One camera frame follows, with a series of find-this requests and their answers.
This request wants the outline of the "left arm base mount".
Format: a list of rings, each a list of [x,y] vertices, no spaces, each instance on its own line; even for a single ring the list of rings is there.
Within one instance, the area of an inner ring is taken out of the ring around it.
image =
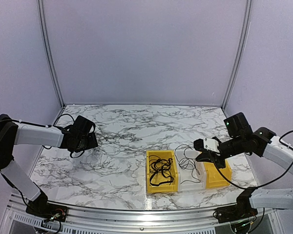
[[[40,190],[40,195],[35,200],[28,201],[26,205],[26,212],[28,214],[44,218],[44,222],[65,222],[68,207],[49,203],[47,195]]]

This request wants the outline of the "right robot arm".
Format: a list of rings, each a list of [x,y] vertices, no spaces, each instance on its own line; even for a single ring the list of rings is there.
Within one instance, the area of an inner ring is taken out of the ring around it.
[[[211,162],[220,171],[226,159],[239,155],[257,155],[270,160],[293,175],[293,146],[272,130],[261,127],[253,131],[245,115],[240,112],[224,121],[230,140],[221,142],[217,137],[200,138],[193,146],[199,155],[198,162]],[[293,188],[268,190],[269,183],[243,188],[232,208],[236,218],[243,218],[252,209],[273,208],[293,210]]]

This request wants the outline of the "small black cable remnant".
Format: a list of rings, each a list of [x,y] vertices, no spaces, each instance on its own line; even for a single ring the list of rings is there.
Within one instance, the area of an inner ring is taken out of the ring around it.
[[[195,171],[198,174],[200,174],[200,172],[196,168],[195,159],[189,156],[186,156],[186,150],[188,149],[192,150],[192,148],[187,144],[181,144],[174,149],[174,156],[178,162],[178,165],[180,169],[182,170],[188,170],[188,171],[191,171],[192,173]],[[178,156],[177,150],[182,150],[183,156]]]

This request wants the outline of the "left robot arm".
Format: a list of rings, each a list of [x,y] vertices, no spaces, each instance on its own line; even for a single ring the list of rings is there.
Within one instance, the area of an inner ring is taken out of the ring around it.
[[[68,150],[70,157],[82,155],[98,147],[95,129],[95,123],[83,116],[77,116],[72,124],[61,127],[0,115],[0,174],[13,189],[28,199],[26,205],[29,211],[47,217],[52,213],[52,206],[47,195],[16,162],[14,148],[23,145],[49,146]]]

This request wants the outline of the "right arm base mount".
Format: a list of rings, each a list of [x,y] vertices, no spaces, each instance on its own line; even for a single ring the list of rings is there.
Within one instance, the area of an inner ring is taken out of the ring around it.
[[[216,208],[213,217],[218,223],[225,223],[257,215],[257,209],[252,208],[250,204],[251,194],[255,190],[255,187],[248,187],[236,198],[236,204]]]

